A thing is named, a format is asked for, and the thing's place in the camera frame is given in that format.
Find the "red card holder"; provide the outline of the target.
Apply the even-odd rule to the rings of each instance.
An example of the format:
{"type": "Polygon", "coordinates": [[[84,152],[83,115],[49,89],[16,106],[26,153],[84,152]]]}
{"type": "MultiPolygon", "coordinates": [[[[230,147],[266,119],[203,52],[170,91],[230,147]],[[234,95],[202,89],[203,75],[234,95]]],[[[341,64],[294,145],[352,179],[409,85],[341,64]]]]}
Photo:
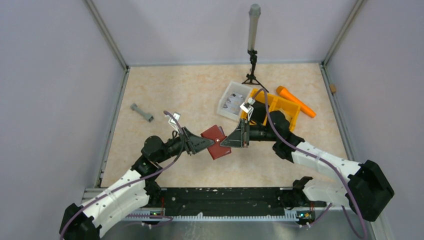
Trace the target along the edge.
{"type": "Polygon", "coordinates": [[[227,137],[221,126],[213,125],[200,134],[201,137],[212,140],[213,145],[207,148],[213,160],[232,153],[230,147],[221,146],[221,142],[227,137]]]}

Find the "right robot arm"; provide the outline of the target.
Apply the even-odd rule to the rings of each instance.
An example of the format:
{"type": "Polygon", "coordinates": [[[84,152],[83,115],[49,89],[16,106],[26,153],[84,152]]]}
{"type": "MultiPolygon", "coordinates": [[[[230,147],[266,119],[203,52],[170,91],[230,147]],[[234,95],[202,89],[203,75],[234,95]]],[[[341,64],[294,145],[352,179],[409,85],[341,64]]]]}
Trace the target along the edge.
{"type": "Polygon", "coordinates": [[[280,111],[270,112],[266,125],[250,125],[241,119],[237,128],[220,142],[221,147],[246,148],[251,141],[273,142],[275,154],[291,163],[303,165],[335,180],[320,182],[312,177],[295,180],[309,201],[321,201],[350,207],[357,215],[374,222],[395,192],[380,166],[334,156],[311,145],[289,130],[289,122],[280,111]]]}

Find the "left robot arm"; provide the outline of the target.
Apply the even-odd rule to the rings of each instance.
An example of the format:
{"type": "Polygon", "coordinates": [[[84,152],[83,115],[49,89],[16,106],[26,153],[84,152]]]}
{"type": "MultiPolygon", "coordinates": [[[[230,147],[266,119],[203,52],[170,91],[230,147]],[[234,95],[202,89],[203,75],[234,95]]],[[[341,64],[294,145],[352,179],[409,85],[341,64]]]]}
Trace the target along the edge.
{"type": "Polygon", "coordinates": [[[212,147],[217,140],[204,134],[198,136],[186,127],[173,131],[172,138],[164,142],[159,136],[148,137],[141,156],[110,187],[92,199],[69,205],[64,212],[59,234],[61,240],[99,240],[116,223],[134,210],[155,204],[161,198],[156,178],[170,165],[160,163],[173,158],[172,164],[183,152],[197,154],[212,147]]]}

